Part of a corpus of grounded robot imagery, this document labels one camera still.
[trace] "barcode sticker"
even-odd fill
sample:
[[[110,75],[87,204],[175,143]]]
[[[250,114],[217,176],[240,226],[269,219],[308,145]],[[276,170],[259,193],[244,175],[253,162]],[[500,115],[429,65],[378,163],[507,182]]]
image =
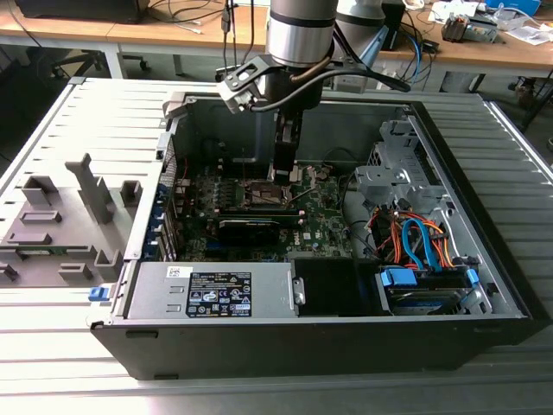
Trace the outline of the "barcode sticker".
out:
[[[193,270],[192,266],[168,266],[165,278],[190,278]]]

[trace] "gray plastic bracket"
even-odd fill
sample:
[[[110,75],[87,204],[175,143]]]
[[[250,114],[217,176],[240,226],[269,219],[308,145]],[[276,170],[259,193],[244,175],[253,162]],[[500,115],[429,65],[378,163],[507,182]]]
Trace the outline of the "gray plastic bracket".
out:
[[[137,180],[125,180],[121,185],[119,194],[121,194],[121,199],[126,208],[135,208],[142,196],[142,186]]]
[[[107,260],[104,251],[98,252],[94,260],[94,266],[106,282],[115,282],[119,279],[119,274],[123,269],[123,255],[119,250],[115,251],[113,259]]]
[[[2,262],[22,262],[26,258],[26,255],[19,253],[16,249],[3,249],[0,251],[0,261]]]
[[[17,279],[17,271],[8,264],[0,264],[0,280],[3,279],[15,281]]]
[[[96,180],[90,170],[90,155],[86,153],[80,162],[66,162],[66,167],[77,177],[83,202],[90,207],[92,215],[98,223],[111,221],[112,213],[106,206],[106,192],[109,194],[104,181]]]
[[[31,176],[23,185],[22,192],[34,208],[49,208],[48,193],[57,193],[58,189],[48,176]]]
[[[92,273],[85,263],[60,264],[58,273],[66,281],[82,281],[84,279],[92,279]]]
[[[97,254],[96,248],[92,245],[84,249],[67,249],[67,255],[71,259],[94,259]]]
[[[19,245],[50,245],[52,237],[47,233],[12,233],[8,238],[9,244]]]
[[[61,222],[61,215],[57,210],[41,212],[25,211],[19,216],[19,220],[25,225],[54,224]]]

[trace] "blue cable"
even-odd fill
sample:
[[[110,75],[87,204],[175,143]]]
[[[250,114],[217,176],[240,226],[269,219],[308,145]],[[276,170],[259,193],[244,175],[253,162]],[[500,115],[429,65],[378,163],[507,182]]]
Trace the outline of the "blue cable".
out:
[[[415,223],[421,229],[421,234],[423,235],[424,253],[426,254],[426,260],[428,261],[429,266],[431,266],[438,272],[442,271],[442,266],[437,261],[437,259],[435,258],[434,252],[432,251],[432,244],[430,242],[429,230],[426,228],[426,226],[423,224],[423,222],[420,219],[411,218],[404,222],[404,227],[401,231],[401,239],[404,243],[405,253],[407,253],[407,255],[409,255],[409,257],[413,259],[413,261],[415,261],[416,266],[418,266],[419,270],[424,269],[423,262],[415,255],[415,253],[413,253],[413,251],[411,251],[411,247],[409,246],[408,232],[409,232],[409,225],[411,222]]]
[[[418,77],[418,71],[421,68],[421,60],[422,60],[422,54],[421,49],[418,47],[418,43],[416,43],[416,40],[413,36],[405,34],[405,36],[413,42],[413,46],[415,47],[416,52],[416,68],[415,68],[415,74],[413,75],[413,78],[411,79],[411,85],[413,85],[416,81],[416,78]]]

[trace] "sticker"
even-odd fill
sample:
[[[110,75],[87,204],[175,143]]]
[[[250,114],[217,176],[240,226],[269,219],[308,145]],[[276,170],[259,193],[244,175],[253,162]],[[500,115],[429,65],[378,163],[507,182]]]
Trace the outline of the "sticker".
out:
[[[51,255],[52,253],[50,251],[17,251],[17,253],[20,253],[21,255]]]
[[[187,316],[251,317],[250,272],[192,272],[192,267],[170,268],[189,270]]]
[[[190,278],[192,266],[168,266],[165,278]]]

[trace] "green circuit board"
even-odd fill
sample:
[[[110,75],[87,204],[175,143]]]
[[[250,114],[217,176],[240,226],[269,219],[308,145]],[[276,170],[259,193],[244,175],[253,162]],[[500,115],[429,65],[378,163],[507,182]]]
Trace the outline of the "green circuit board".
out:
[[[225,178],[215,168],[204,168],[192,175],[183,193],[184,249],[179,260],[284,262],[293,258],[352,256],[350,240],[343,232],[346,224],[337,207],[338,178],[321,166],[298,166],[296,182],[287,187],[247,176]],[[253,208],[268,208],[273,214],[250,218],[248,212]],[[236,220],[232,217],[235,211],[240,212],[238,220],[278,221],[281,226],[276,243],[233,246],[222,241],[219,224],[229,216]],[[290,211],[300,212],[301,218],[289,216]]]

